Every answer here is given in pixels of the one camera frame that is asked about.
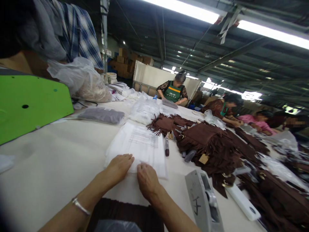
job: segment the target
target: stapler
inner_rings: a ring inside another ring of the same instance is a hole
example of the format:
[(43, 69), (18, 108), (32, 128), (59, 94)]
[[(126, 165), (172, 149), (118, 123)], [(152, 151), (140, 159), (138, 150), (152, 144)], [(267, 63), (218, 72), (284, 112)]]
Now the stapler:
[(196, 225), (202, 232), (224, 232), (217, 198), (207, 173), (194, 170), (185, 176)]

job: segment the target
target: green apron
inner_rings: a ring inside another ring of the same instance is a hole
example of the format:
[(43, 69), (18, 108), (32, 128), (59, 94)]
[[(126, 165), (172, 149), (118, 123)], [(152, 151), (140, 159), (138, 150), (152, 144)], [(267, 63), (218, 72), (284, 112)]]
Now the green apron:
[(226, 108), (225, 112), (223, 112), (224, 107), (225, 107), (225, 103), (223, 104), (222, 111), (220, 112), (221, 116), (223, 116), (223, 117), (225, 116), (226, 112), (228, 111), (228, 108)]
[(167, 100), (177, 102), (180, 98), (180, 91), (181, 87), (177, 88), (171, 83), (168, 89), (163, 93), (163, 95)]

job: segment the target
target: green machine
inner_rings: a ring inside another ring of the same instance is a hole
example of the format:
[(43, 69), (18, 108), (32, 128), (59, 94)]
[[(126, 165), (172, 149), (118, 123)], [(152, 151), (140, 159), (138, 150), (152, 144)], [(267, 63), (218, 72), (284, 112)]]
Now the green machine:
[(0, 67), (0, 145), (73, 112), (66, 85)]

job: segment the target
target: hang tag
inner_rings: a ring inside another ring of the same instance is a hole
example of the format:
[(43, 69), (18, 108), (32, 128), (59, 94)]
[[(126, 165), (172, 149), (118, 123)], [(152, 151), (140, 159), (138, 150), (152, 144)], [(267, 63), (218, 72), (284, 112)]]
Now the hang tag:
[(208, 161), (208, 159), (209, 159), (209, 156), (206, 155), (206, 154), (204, 153), (204, 154), (202, 154), (202, 156), (200, 157), (199, 161), (200, 161), (202, 164), (206, 164), (207, 161)]

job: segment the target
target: silver bracelet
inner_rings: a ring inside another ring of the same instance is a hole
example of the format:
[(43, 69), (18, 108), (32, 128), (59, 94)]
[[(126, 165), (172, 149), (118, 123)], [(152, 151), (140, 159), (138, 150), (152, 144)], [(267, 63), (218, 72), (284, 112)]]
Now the silver bracelet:
[(75, 197), (75, 198), (72, 199), (72, 203), (73, 203), (74, 205), (76, 205), (77, 208), (79, 208), (81, 211), (83, 211), (83, 212), (84, 212), (85, 214), (87, 214), (88, 216), (91, 215), (91, 213), (90, 213), (88, 210), (86, 210), (86, 209), (78, 202), (77, 197)]

